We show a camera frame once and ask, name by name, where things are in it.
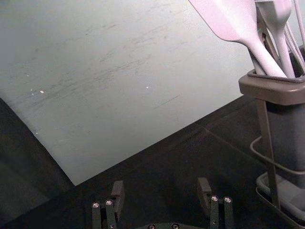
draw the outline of utensil handle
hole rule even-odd
[[[257,38],[256,42],[252,42],[246,46],[250,49],[267,75],[287,78],[282,69],[268,53],[264,45],[259,41],[259,38]]]
[[[277,46],[277,51],[281,59],[283,71],[286,74],[288,78],[295,78],[295,73],[292,68],[292,64],[289,57],[289,52],[287,49],[287,44],[285,41],[285,35],[284,30],[283,32],[277,34],[277,36],[274,36],[274,41]]]

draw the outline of black table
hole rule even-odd
[[[233,198],[236,228],[289,228],[255,192],[256,178],[266,171],[249,149],[259,135],[254,100],[242,96],[3,228],[91,228],[91,203],[109,195],[116,180],[125,186],[119,228],[152,222],[207,227],[198,177],[208,178],[216,195]]]

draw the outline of gray utensil caddy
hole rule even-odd
[[[253,70],[239,80],[239,87],[256,99],[262,134],[250,147],[267,167],[256,192],[294,228],[305,228],[305,77],[278,78]],[[263,153],[255,150],[260,141]]]

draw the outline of spatula handle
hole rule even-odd
[[[275,60],[268,53],[263,44],[259,41],[259,38],[257,38],[256,42],[247,44],[247,47],[255,56],[267,75],[287,78],[282,69],[277,65]]]

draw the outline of scratch mark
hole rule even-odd
[[[157,109],[157,108],[159,108],[160,106],[163,106],[164,104],[169,103],[170,101],[172,101],[172,100],[174,100],[174,99],[178,98],[179,96],[180,96],[180,95],[177,95],[177,96],[175,96],[174,98],[171,98],[170,100],[167,100],[165,103],[162,103],[161,105],[159,105],[159,106],[155,107],[154,109]]]

